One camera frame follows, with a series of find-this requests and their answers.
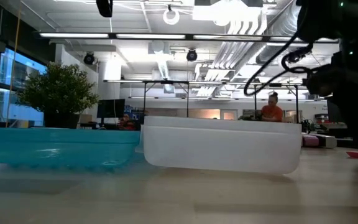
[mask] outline turquoise plastic bin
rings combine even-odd
[[[140,131],[0,128],[0,163],[113,168],[139,145]]]

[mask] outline black cable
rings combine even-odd
[[[282,54],[294,41],[295,39],[299,36],[299,33],[300,33],[300,30],[302,30],[303,28],[303,25],[305,24],[305,21],[306,21],[306,17],[308,15],[308,6],[304,6],[306,7],[305,9],[305,16],[303,17],[303,20],[302,20],[302,23],[300,24],[299,26],[299,29],[294,33],[294,35],[291,37],[291,39],[278,51],[276,52],[269,60],[267,60],[266,63],[264,63],[259,69],[258,71],[255,72],[255,74],[253,74],[248,80],[247,80],[247,83],[244,87],[244,94],[245,96],[251,96],[251,95],[256,95],[258,94],[260,91],[262,91],[267,85],[269,85],[270,83],[272,83],[276,78],[286,74],[287,72],[292,72],[292,70],[294,71],[301,71],[301,67],[295,67],[295,68],[290,68],[286,65],[285,63],[285,60],[284,59],[287,59],[289,57],[289,55],[291,53],[289,53],[288,55],[284,56],[283,60],[282,60],[282,64],[284,63],[285,64],[285,67],[284,67],[284,71],[280,72],[279,74],[275,75],[273,78],[271,78],[268,82],[264,83],[259,89],[257,89],[256,91],[253,91],[252,93],[248,93],[248,88],[250,86],[250,84],[255,80],[255,78],[261,73],[263,72],[266,67],[268,65],[270,65],[270,63],[273,62],[274,59],[276,59],[280,54]]]

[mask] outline plastic container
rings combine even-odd
[[[0,128],[0,163],[14,166],[119,167],[140,131]]]
[[[146,116],[143,129],[155,166],[287,174],[300,159],[300,124]]]

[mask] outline table surface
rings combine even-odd
[[[303,149],[289,175],[0,165],[0,223],[357,223],[358,159]]]

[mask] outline potted plant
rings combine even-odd
[[[44,112],[48,128],[76,128],[79,113],[98,102],[91,89],[96,83],[86,79],[87,72],[78,65],[50,63],[44,74],[28,76],[23,91],[17,93],[18,104]]]

